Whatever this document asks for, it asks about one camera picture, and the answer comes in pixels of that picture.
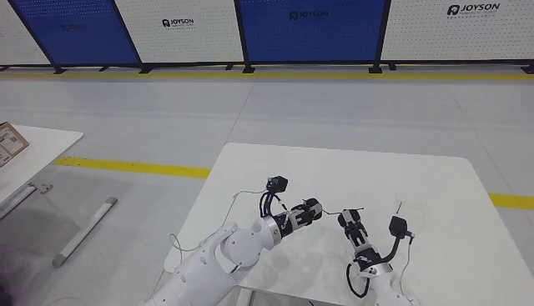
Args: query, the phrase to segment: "pegboard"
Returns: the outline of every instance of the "pegboard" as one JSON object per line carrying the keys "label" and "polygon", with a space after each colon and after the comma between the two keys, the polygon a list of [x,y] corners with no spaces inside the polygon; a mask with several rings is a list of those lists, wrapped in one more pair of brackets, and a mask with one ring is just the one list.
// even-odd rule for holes
{"label": "pegboard", "polygon": [[50,64],[8,0],[0,0],[0,65]]}
{"label": "pegboard", "polygon": [[13,0],[57,64],[137,63],[110,0]]}
{"label": "pegboard", "polygon": [[115,0],[144,63],[243,62],[234,0]]}
{"label": "pegboard", "polygon": [[534,58],[534,0],[392,0],[381,58]]}
{"label": "pegboard", "polygon": [[239,0],[251,62],[370,61],[385,0]]}

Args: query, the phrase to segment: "yellow stripe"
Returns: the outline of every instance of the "yellow stripe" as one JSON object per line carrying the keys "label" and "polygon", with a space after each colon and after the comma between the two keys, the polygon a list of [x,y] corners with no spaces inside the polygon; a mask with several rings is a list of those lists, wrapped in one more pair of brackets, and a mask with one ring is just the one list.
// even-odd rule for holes
{"label": "yellow stripe", "polygon": [[499,208],[521,208],[524,210],[534,210],[534,197],[502,195],[499,193],[490,193],[493,205]]}
{"label": "yellow stripe", "polygon": [[401,80],[534,80],[528,74],[459,73],[0,73],[0,78],[296,78],[296,79],[401,79]]}
{"label": "yellow stripe", "polygon": [[131,163],[127,161],[73,157],[61,157],[55,162],[55,164],[60,166],[110,169],[122,172],[172,175],[185,178],[207,178],[210,172],[209,168],[158,165],[153,163]]}
{"label": "yellow stripe", "polygon": [[[122,172],[180,176],[184,178],[208,178],[209,172],[211,171],[209,168],[159,165],[155,163],[132,163],[128,161],[75,157],[61,157],[55,164],[60,166],[109,169]],[[534,196],[503,195],[499,193],[490,193],[489,195],[493,205],[496,207],[534,210]]]}

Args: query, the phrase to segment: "concrete floor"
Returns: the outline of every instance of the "concrete floor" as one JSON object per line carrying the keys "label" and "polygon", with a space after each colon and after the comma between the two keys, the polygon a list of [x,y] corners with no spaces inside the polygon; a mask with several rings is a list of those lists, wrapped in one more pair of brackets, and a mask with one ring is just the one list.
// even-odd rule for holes
{"label": "concrete floor", "polygon": [[[495,66],[437,71],[520,73]],[[471,161],[488,192],[521,195],[534,195],[532,101],[532,81],[0,78],[0,120],[84,132],[69,156],[211,168],[228,142],[458,156]],[[137,304],[164,281],[168,235],[179,231],[204,183],[61,166],[39,177],[53,183],[48,198],[73,221],[33,195],[0,222],[0,268],[17,305]],[[52,268],[75,224],[86,224],[109,196],[118,206]],[[534,271],[534,211],[498,211]],[[254,301],[286,304],[308,303],[262,294]]]}

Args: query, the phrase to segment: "joyson logo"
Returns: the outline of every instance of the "joyson logo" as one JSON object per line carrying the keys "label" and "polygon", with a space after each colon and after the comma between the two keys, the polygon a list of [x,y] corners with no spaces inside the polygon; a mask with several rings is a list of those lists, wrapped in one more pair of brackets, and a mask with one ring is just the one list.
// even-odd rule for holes
{"label": "joyson logo", "polygon": [[79,32],[87,29],[87,25],[84,24],[62,24],[61,29],[64,32]]}
{"label": "joyson logo", "polygon": [[192,28],[194,26],[193,19],[163,19],[161,23],[167,29],[172,28]]}
{"label": "joyson logo", "polygon": [[500,3],[473,4],[473,5],[450,5],[447,16],[468,14],[493,14],[496,13]]}
{"label": "joyson logo", "polygon": [[303,12],[290,12],[290,21],[297,21],[308,18],[324,18],[328,17],[328,11],[303,11]]}

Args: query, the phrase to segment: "white tabletop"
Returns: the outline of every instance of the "white tabletop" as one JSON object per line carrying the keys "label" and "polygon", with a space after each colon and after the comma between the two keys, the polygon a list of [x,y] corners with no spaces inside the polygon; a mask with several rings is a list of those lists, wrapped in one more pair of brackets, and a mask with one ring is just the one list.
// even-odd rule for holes
{"label": "white tabletop", "polygon": [[[370,241],[386,256],[388,225],[399,215],[417,236],[403,287],[423,305],[530,305],[534,279],[471,164],[464,158],[317,148],[227,144],[179,233],[183,247],[198,244],[222,223],[239,190],[261,190],[267,177],[289,179],[287,206],[317,198],[327,211],[360,211]],[[240,195],[229,216],[241,228],[259,217],[259,195]],[[278,204],[273,204],[273,212]],[[407,240],[391,262],[406,263]],[[363,304],[345,279],[353,250],[336,216],[302,228],[265,251],[240,286],[342,305]],[[172,249],[165,269],[173,271]]]}
{"label": "white tabletop", "polygon": [[83,137],[73,131],[13,126],[30,145],[0,167],[0,205]]}

